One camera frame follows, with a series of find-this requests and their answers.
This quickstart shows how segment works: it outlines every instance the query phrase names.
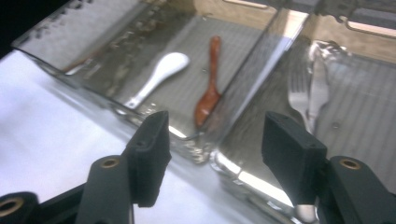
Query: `metal fork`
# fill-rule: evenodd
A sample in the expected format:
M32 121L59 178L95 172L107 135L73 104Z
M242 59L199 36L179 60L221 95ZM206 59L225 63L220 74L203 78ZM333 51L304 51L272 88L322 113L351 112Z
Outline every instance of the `metal fork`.
M290 106L300 113L301 117L303 117L305 129L309 133L312 133L307 115L309 107L309 88L308 74L305 71L297 70L289 74L288 96Z

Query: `white table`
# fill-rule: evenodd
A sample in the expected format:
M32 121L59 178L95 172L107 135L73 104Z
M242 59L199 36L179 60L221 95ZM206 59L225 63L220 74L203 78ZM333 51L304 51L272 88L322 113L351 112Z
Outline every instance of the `white table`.
M55 81L20 52L0 61L0 195L44 202L86 181L91 164L119 155L134 130ZM173 153L152 208L135 223L268 223L219 185L209 164Z

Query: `dark background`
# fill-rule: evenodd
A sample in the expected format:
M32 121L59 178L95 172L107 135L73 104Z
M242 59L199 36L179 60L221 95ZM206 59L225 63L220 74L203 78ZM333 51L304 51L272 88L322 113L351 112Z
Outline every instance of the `dark background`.
M68 0L0 0L0 58L11 43Z

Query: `glass tray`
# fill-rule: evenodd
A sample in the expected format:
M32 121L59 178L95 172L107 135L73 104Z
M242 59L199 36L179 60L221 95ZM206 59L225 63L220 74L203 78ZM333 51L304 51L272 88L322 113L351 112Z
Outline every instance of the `glass tray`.
M324 58L330 87L314 136L327 146L328 158L343 155L363 161L390 192L396 192L396 39L351 30L333 16L311 14L231 130L213 144L212 165L226 189L280 223L291 223L295 215L288 196L262 162L264 116L275 111L304 127L288 101L288 78L309 73L314 46Z
M225 98L221 104L228 104L224 118L243 107L244 101L233 98L238 91L236 98L246 96L238 90L239 80L249 80L241 89L254 90L249 85L257 77L266 77L290 42L285 37L288 10L282 8L286 3L234 2L71 1L13 46L52 76L133 125L156 111L169 111L173 148L203 162L208 151L199 139L215 121L208 119L202 128L196 128L193 112L208 85L210 38L221 37L217 85ZM137 109L125 107L161 57L174 51L186 54L190 64L161 83ZM249 56L258 54L262 54L259 60ZM253 69L244 70L251 65Z

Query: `spoon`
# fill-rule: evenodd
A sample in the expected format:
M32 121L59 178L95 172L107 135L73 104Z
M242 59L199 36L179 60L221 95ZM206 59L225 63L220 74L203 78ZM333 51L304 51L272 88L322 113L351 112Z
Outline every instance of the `spoon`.
M216 88L216 75L218 72L218 59L221 39L218 35L210 39L210 77L209 86L195 107L195 125L200 127L205 122L207 116L212 112L220 98Z
M177 52L166 54L157 63L145 86L124 105L136 109L160 83L182 70L189 62L190 59L185 54Z

